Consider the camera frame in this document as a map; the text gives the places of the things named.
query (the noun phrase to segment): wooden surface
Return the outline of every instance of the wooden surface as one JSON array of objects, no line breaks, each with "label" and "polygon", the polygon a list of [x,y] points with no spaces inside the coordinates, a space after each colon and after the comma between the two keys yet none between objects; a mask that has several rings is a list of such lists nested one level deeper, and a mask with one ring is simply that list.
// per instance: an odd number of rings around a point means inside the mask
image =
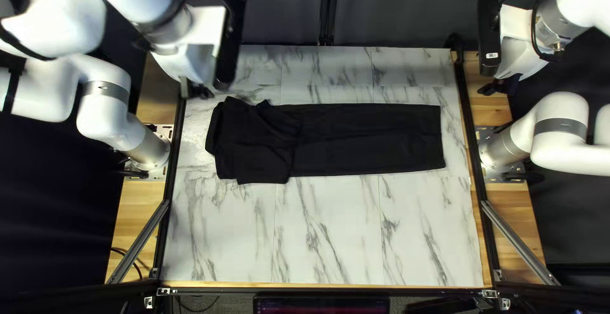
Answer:
[{"label": "wooden surface", "polygon": [[[478,72],[478,58],[476,52],[468,52],[465,61],[466,79],[469,84],[470,102],[475,125],[501,125],[511,120],[511,111],[508,99],[503,94],[494,94],[485,97],[477,94],[477,89],[488,83],[490,78],[482,77]],[[169,78],[156,66],[156,62],[149,56],[140,96],[137,115],[144,123],[168,124],[174,122],[177,103],[176,87],[178,84]],[[123,186],[121,203],[115,227],[113,246],[128,249],[135,240],[148,218],[158,206],[163,196],[164,182],[133,182],[126,181]],[[485,241],[481,227],[481,214],[478,210],[476,193],[472,185],[473,208],[479,235],[481,261],[483,263],[484,286],[491,286],[491,275],[487,265]],[[521,239],[534,251],[535,255],[544,262],[542,247],[536,227],[536,219],[531,207],[530,194],[526,184],[489,184],[487,185],[489,201],[499,214],[512,226]],[[530,271],[519,257],[516,250],[507,239],[495,231],[496,245],[500,267],[506,278],[514,282],[540,283],[540,280]],[[155,239],[152,237],[139,256],[137,264],[146,277],[153,263]],[[110,276],[114,267],[120,260],[120,255],[113,253],[109,261],[107,275]],[[137,280],[138,275],[131,268],[124,282]],[[381,287],[362,285],[320,285],[320,284],[280,284],[280,283],[249,283],[249,282],[197,282],[165,280],[169,287]]]},{"label": "wooden surface", "polygon": [[[489,83],[492,78],[479,75],[478,57],[476,52],[468,52],[465,56],[466,82],[469,88],[470,107],[475,125],[503,125],[512,120],[508,98],[496,93],[483,96],[477,90]],[[487,184],[487,197],[496,211],[511,225],[519,237],[530,247],[538,259],[544,263],[542,245],[538,236],[538,227],[534,210],[531,205],[530,192],[527,184]],[[481,245],[481,261],[486,286],[491,285],[485,241],[481,227],[481,214],[478,212],[477,192],[471,186],[475,219]],[[540,279],[527,267],[517,251],[508,240],[494,227],[496,247],[501,270],[508,281],[541,284]]]},{"label": "wooden surface", "polygon": [[[144,78],[136,116],[145,124],[173,124],[178,104],[179,84],[167,76],[150,55],[146,58]],[[135,237],[144,228],[148,219],[163,199],[165,182],[139,182],[125,180],[118,207],[112,247],[129,249]],[[146,242],[136,264],[146,279],[153,265],[154,251],[157,243],[157,229]],[[123,256],[112,252],[106,270],[106,279],[117,267]],[[124,282],[138,280],[135,268],[123,279]]]}]

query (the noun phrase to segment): table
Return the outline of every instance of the table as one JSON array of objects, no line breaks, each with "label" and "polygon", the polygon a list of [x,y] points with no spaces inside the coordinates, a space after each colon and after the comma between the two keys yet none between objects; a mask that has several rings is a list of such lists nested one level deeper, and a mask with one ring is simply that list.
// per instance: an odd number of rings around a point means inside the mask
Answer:
[{"label": "table", "polygon": [[[487,83],[489,78],[478,75],[478,60],[476,52],[469,52],[466,56],[466,74],[469,84],[471,106],[475,118],[475,125],[500,125],[511,120],[510,109],[507,98],[503,94],[494,94],[491,97],[484,97],[476,93],[476,90]],[[137,112],[138,117],[145,123],[172,123],[175,112],[176,97],[175,92],[169,86],[174,86],[173,82],[156,65],[154,60],[149,57],[146,64],[143,87],[141,91],[140,105]],[[126,181],[123,187],[117,225],[113,246],[118,248],[129,248],[133,239],[140,232],[150,214],[157,207],[163,195],[163,182],[131,182]],[[502,215],[515,231],[522,237],[525,243],[534,251],[541,261],[544,261],[542,248],[536,228],[534,213],[531,208],[531,201],[527,186],[525,184],[490,184],[487,186],[488,196],[497,211]],[[475,220],[481,245],[481,261],[483,263],[484,286],[491,285],[489,268],[487,267],[487,257],[483,234],[480,225],[480,213],[478,206],[475,205]],[[498,256],[502,270],[508,280],[521,282],[538,282],[538,279],[527,268],[513,247],[504,239],[499,232],[496,232],[496,242]],[[147,243],[139,256],[138,265],[144,273],[150,268],[154,254],[154,238]],[[109,261],[108,275],[113,267],[118,263],[119,256],[111,255]],[[133,270],[125,278],[125,281],[137,279],[137,273]],[[194,281],[167,281],[167,285],[173,287],[196,287],[204,285]],[[282,287],[283,284],[273,284],[275,287]],[[236,284],[227,282],[226,284],[215,283],[215,287],[238,287],[238,286],[260,286],[258,284]]]}]

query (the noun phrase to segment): black aluminum frame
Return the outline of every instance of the black aluminum frame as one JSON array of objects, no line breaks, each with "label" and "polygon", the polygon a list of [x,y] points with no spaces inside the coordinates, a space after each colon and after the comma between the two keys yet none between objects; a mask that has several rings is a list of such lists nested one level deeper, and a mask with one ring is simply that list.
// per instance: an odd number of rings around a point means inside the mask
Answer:
[{"label": "black aluminum frame", "polygon": [[[320,3],[320,38],[318,45],[332,45],[334,34],[334,19],[336,15],[337,0],[321,0]],[[464,72],[464,48],[461,39],[453,34],[451,35],[445,47],[449,47],[457,52],[457,59],[454,61],[454,73],[457,81],[460,103],[462,107],[462,115],[466,128],[466,138],[469,146],[477,146],[477,138],[475,136],[475,126],[473,122],[472,110],[470,107],[470,99],[468,95],[468,87]],[[180,149],[180,140],[182,136],[182,126],[184,123],[184,113],[186,110],[186,101],[181,100],[176,112],[174,122],[174,139],[172,141],[172,150],[174,153],[170,157],[168,167],[168,175],[165,184],[164,201],[171,203],[176,178],[176,168],[178,164],[178,151]],[[473,166],[473,176],[475,189],[477,191],[477,199],[479,210],[481,212],[481,222],[483,225],[483,235],[485,240],[485,248],[487,251],[487,262],[490,268],[491,280],[493,289],[496,290],[496,297],[499,301],[493,301],[496,309],[501,307],[501,297],[512,299],[515,304],[520,304],[526,311],[535,312],[528,300],[537,303],[554,302],[554,304],[562,304],[567,307],[580,309],[601,309],[606,306],[610,309],[610,290],[600,289],[584,289],[574,287],[558,287],[547,285],[530,285],[530,284],[515,284],[502,282],[496,279],[495,270],[499,270],[498,253],[493,235],[493,226],[491,220],[484,215],[482,203],[487,202],[487,192],[485,189],[483,171],[481,170],[481,162],[477,149],[469,149],[470,162]],[[149,277],[157,284],[161,267],[163,265],[163,257],[165,253],[165,242],[169,225],[171,206],[167,209],[164,217],[159,223],[159,231],[157,234],[157,245],[154,256],[154,262]],[[453,296],[453,297],[486,297],[484,293],[487,290],[482,288],[280,288],[280,287],[260,287],[260,288],[222,288],[222,287],[171,287],[158,288],[156,296],[155,309],[157,312],[171,313],[172,312],[172,296],[191,296],[191,295],[254,295],[254,294],[336,294],[336,295],[382,295],[382,296]]]}]

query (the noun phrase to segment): dark wall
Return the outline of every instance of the dark wall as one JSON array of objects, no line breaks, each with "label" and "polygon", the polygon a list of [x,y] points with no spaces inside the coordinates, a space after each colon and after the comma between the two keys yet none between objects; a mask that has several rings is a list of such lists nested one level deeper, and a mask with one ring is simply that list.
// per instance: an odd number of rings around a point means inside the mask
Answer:
[{"label": "dark wall", "polygon": [[[508,1],[524,8],[532,3]],[[476,11],[477,0],[338,0],[335,44],[441,47],[456,32],[476,49]],[[249,0],[243,41],[313,44],[319,12],[320,0]]]}]

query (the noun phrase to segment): metal cylinder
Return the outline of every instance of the metal cylinder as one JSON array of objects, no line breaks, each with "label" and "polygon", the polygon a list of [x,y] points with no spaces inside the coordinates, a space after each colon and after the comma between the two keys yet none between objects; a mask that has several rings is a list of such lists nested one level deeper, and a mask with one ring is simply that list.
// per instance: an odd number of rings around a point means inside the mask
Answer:
[{"label": "metal cylinder", "polygon": [[530,156],[529,152],[515,145],[511,138],[511,128],[512,126],[479,144],[481,162],[496,172],[507,172],[510,165]]},{"label": "metal cylinder", "polygon": [[156,135],[155,132],[145,129],[144,140],[136,148],[129,151],[122,151],[131,157],[140,170],[154,170],[161,167],[169,156],[170,145]]},{"label": "metal cylinder", "polygon": [[139,25],[148,41],[154,44],[168,44],[184,37],[193,25],[193,17],[187,6],[179,8],[167,22],[154,26]]},{"label": "metal cylinder", "polygon": [[583,34],[589,27],[580,27],[566,19],[559,8],[557,0],[545,0],[538,10],[536,37],[551,47],[553,43],[571,40]]}]

